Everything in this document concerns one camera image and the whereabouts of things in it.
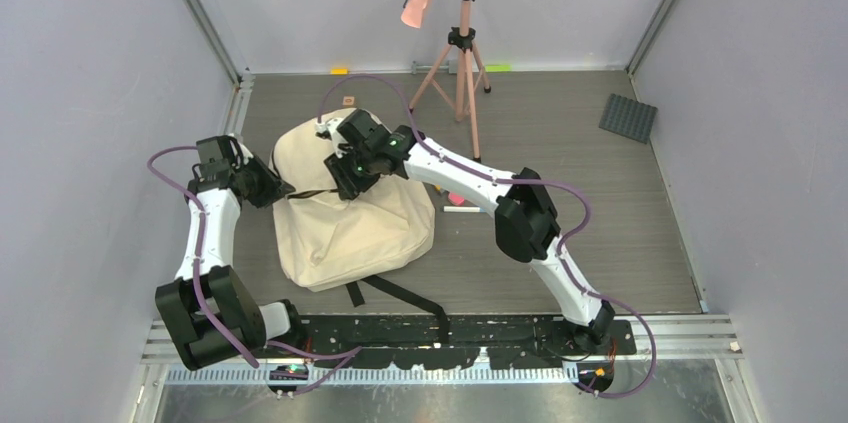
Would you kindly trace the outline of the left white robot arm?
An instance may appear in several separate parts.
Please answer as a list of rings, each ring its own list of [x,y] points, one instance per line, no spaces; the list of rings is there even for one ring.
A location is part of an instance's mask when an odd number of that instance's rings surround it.
[[[235,230],[244,204],[271,206],[294,193],[232,134],[193,145],[198,161],[182,185],[148,169],[185,199],[190,225],[185,255],[174,279],[155,291],[155,305],[184,366],[199,370],[242,357],[256,368],[266,342],[284,357],[298,355],[307,341],[287,301],[258,304],[234,268]]]

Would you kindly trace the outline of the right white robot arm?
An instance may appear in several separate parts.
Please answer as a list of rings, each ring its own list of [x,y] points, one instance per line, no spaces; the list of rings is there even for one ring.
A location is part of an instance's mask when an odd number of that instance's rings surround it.
[[[494,220],[495,242],[507,257],[528,264],[554,296],[570,324],[571,340],[596,353],[611,338],[615,311],[597,293],[570,256],[567,234],[545,181],[529,168],[518,173],[487,167],[426,137],[414,126],[391,131],[367,111],[320,119],[316,134],[332,144],[324,164],[337,193],[354,200],[382,177],[439,186],[463,197]]]

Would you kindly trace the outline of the beige canvas backpack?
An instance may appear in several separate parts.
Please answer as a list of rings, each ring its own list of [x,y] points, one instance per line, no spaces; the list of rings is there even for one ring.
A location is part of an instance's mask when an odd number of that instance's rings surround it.
[[[312,292],[405,267],[433,246],[436,210],[425,186],[380,178],[354,200],[343,200],[324,161],[330,141],[315,119],[283,134],[270,167],[295,191],[272,206],[280,265]]]

